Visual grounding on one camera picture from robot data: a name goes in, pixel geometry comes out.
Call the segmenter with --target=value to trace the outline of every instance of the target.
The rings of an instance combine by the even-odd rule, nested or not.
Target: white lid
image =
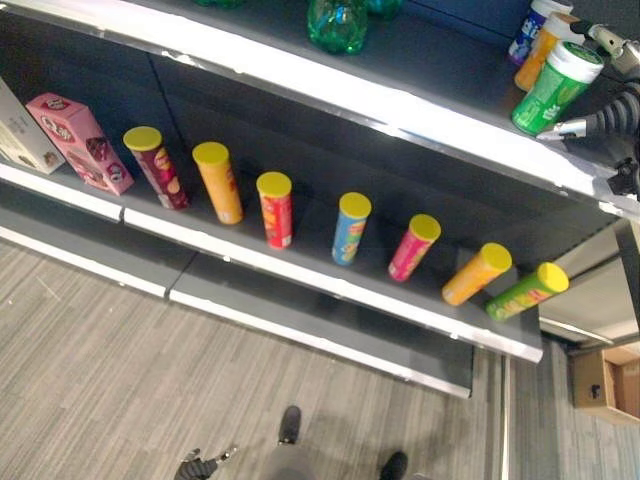
[[[547,61],[563,75],[587,84],[591,83],[604,67],[602,58],[596,52],[567,41],[556,43]]]
[[[567,13],[552,12],[544,22],[542,28],[558,40],[568,40],[582,45],[584,43],[584,35],[571,31],[571,24],[578,20],[580,20],[578,17]]]
[[[547,18],[551,12],[571,13],[573,3],[571,0],[533,0],[531,8]]]

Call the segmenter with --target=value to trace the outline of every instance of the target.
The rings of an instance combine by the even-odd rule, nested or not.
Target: foot
[[[409,459],[404,452],[395,452],[382,467],[380,480],[400,480],[407,471],[408,463]]]
[[[278,433],[278,444],[293,445],[298,441],[300,432],[300,419],[302,412],[295,405],[290,405],[284,411],[280,421],[280,432]]]

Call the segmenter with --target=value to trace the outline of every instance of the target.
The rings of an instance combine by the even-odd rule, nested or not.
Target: white box
[[[0,77],[0,150],[12,162],[49,174],[64,157]]]

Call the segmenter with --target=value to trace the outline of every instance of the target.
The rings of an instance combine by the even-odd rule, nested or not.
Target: cardboard box
[[[0,78],[0,150],[12,162],[50,174],[64,157]]]
[[[86,105],[45,93],[27,109],[85,183],[116,195],[133,184]]]
[[[576,408],[614,424],[640,425],[640,355],[618,347],[572,361]]]

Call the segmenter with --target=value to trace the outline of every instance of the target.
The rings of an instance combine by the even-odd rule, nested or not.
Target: gray shelf
[[[387,274],[393,242],[402,235],[397,227],[373,216],[366,227],[351,267],[336,265],[330,254],[337,207],[302,196],[294,197],[294,238],[284,251],[270,249],[257,195],[247,199],[245,219],[235,226],[221,225],[202,190],[183,211],[160,206],[150,189],[134,185],[123,198],[124,222],[169,238],[227,261],[243,264],[301,285],[393,315],[449,335],[456,340],[489,348],[532,362],[542,358],[537,311],[497,323],[484,312],[487,293],[455,308],[440,296],[440,288],[465,260],[466,252],[442,242],[425,257],[411,279],[398,284]],[[515,281],[515,272],[494,282],[497,293]]]
[[[159,297],[195,255],[5,184],[0,186],[0,238]]]
[[[511,125],[509,112],[522,93],[503,51],[422,18],[372,22],[365,49],[351,57],[327,55],[309,43],[305,2],[247,2],[231,11],[187,0],[5,4],[7,12],[213,71],[640,220],[640,204],[609,189],[606,179],[615,172],[604,149],[579,150],[576,156]],[[132,18],[155,28],[139,28]],[[607,88],[603,80],[590,94],[604,98]]]
[[[467,398],[473,348],[420,327],[284,280],[198,255],[169,294],[173,301],[229,318]]]
[[[44,175],[17,166],[0,154],[0,180],[114,222],[119,222],[122,215],[118,197],[85,184],[68,163]]]

